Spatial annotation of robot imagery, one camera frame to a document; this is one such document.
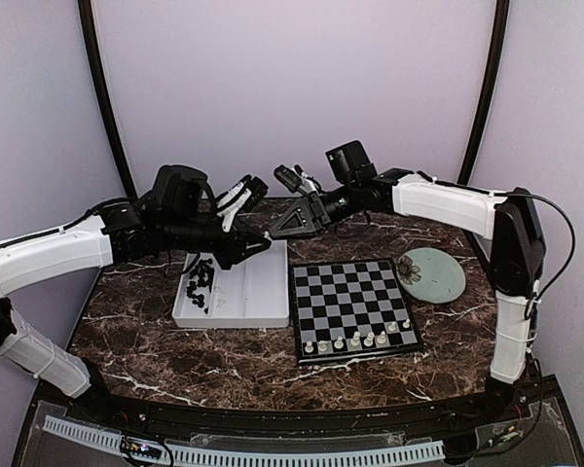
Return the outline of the white plastic parts tray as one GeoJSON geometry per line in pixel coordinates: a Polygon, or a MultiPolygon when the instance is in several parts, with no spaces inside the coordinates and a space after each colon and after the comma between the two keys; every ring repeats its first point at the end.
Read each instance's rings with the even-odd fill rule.
{"type": "Polygon", "coordinates": [[[195,329],[259,329],[285,328],[289,323],[287,242],[275,241],[272,246],[248,260],[223,270],[211,254],[190,254],[181,276],[172,318],[180,328],[195,329]],[[209,293],[209,313],[191,304],[186,296],[188,274],[185,272],[195,258],[212,259],[214,279],[209,293]],[[213,305],[213,289],[227,289],[228,302],[223,309],[213,305]]]}

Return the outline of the black and grey chessboard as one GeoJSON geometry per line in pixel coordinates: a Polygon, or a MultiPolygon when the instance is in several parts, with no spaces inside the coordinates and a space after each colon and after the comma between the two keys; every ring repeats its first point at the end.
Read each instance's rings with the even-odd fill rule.
{"type": "Polygon", "coordinates": [[[294,328],[297,362],[300,365],[330,364],[352,358],[381,357],[423,349],[410,303],[399,288],[396,268],[389,258],[345,263],[294,265],[289,271],[290,315],[294,328]],[[402,323],[409,319],[411,326],[402,323]],[[388,331],[396,322],[398,330],[388,331]],[[353,333],[360,333],[361,348],[349,350],[353,333]],[[376,337],[386,332],[387,341],[377,345],[376,337]],[[363,344],[369,332],[374,345],[363,344]],[[344,347],[334,341],[342,337],[344,347]],[[305,345],[311,341],[312,354],[305,345]],[[319,353],[317,343],[327,341],[328,351],[319,353]]]}

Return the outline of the white chess king piece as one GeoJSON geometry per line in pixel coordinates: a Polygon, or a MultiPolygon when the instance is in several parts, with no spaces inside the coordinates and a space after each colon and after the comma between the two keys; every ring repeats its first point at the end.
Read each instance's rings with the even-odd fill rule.
{"type": "Polygon", "coordinates": [[[374,338],[375,338],[375,334],[373,332],[369,332],[363,341],[364,346],[365,347],[372,347],[374,345],[374,338]]]}

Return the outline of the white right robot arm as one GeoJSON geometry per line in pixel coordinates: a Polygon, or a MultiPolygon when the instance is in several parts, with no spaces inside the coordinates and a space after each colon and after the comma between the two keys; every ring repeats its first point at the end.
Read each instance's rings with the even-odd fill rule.
{"type": "Polygon", "coordinates": [[[516,382],[526,368],[532,321],[546,292],[540,284],[546,243],[534,206],[538,197],[521,188],[489,191],[422,171],[392,168],[377,174],[373,168],[350,171],[340,188],[321,193],[304,172],[277,167],[275,179],[298,198],[270,227],[270,236],[313,237],[352,214],[373,211],[428,219],[488,240],[488,279],[497,299],[490,373],[503,383],[516,382]]]}

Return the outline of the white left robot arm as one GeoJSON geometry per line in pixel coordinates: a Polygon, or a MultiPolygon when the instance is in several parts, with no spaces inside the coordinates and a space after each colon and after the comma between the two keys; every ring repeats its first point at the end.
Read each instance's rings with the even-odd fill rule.
{"type": "Polygon", "coordinates": [[[234,212],[183,213],[153,201],[103,203],[62,227],[0,241],[0,356],[79,399],[97,424],[118,415],[117,401],[91,363],[71,355],[15,311],[11,293],[82,269],[103,269],[162,252],[210,253],[230,269],[267,250],[268,237],[241,222],[234,212]]]}

